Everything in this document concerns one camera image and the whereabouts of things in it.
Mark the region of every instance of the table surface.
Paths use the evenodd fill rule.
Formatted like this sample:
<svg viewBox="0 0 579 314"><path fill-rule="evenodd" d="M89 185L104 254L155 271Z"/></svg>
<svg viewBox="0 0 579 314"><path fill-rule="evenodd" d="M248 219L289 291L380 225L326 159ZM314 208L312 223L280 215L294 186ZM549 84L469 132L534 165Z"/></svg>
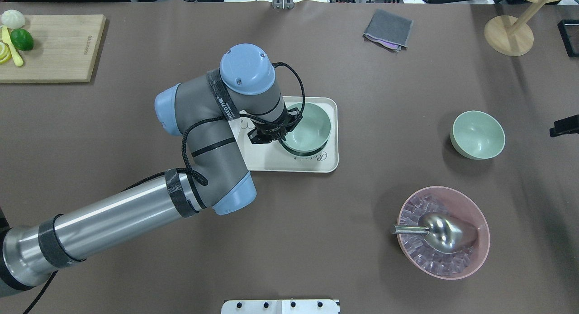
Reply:
<svg viewBox="0 0 579 314"><path fill-rule="evenodd" d="M182 166L180 138L153 100L204 75L238 43L261 46L301 75L306 94L339 109L340 163L329 174L253 172L254 203L211 210L62 270L35 313L217 314L224 300L335 298L345 314L571 313L579 306L579 62L556 24L579 8L547 5L529 21L535 46L507 57L486 21L525 6L335 5L292 11L258 3L7 4L25 14L104 14L91 83L0 87L0 205L36 225ZM375 9L414 20L408 50L364 41ZM285 95L295 79L278 69ZM506 147L488 161L453 150L454 118L492 114ZM455 188L480 207L490 254L474 275L426 275L388 234L406 198ZM40 288L0 300L25 309Z"/></svg>

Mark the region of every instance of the folded cloth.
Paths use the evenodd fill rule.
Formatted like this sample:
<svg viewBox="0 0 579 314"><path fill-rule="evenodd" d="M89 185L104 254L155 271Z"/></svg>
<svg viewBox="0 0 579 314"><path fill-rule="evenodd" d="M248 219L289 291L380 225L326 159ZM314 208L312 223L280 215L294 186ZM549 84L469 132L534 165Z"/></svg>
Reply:
<svg viewBox="0 0 579 314"><path fill-rule="evenodd" d="M399 52L408 48L408 37L414 21L384 10L376 10L364 37L381 44L385 48Z"/></svg>

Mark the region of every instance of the cutting board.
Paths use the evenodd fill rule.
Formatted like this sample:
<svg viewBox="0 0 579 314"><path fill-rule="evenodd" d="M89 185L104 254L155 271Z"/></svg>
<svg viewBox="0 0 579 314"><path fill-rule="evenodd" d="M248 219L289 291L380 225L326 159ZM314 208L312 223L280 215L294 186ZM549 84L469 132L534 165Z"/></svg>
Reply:
<svg viewBox="0 0 579 314"><path fill-rule="evenodd" d="M0 64L0 83L89 82L105 26L105 16L26 15L34 48L19 51L24 65Z"/></svg>

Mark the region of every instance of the wooden stand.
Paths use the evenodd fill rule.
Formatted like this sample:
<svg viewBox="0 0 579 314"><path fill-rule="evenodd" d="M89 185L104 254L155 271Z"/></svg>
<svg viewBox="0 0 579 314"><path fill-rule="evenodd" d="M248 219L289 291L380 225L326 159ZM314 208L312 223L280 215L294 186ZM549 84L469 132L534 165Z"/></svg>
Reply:
<svg viewBox="0 0 579 314"><path fill-rule="evenodd" d="M484 38L497 52L507 56L521 56L533 47L533 31L527 21L543 5L560 0L526 0L533 3L520 18L501 15L492 18L484 26Z"/></svg>

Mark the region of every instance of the green bowl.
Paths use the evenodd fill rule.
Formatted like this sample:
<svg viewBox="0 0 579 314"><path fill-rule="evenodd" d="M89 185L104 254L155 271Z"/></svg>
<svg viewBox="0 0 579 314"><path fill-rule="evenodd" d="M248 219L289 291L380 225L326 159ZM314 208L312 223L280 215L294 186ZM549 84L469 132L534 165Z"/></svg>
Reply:
<svg viewBox="0 0 579 314"><path fill-rule="evenodd" d="M300 109L302 103L288 106L288 109L294 107ZM311 157L324 149L332 123L325 110L310 102L306 102L303 116L298 126L285 136L285 141L280 142L294 156Z"/></svg>
<svg viewBox="0 0 579 314"><path fill-rule="evenodd" d="M469 159L490 159L503 151L505 132L489 114L469 110L460 114L452 125L451 142Z"/></svg>

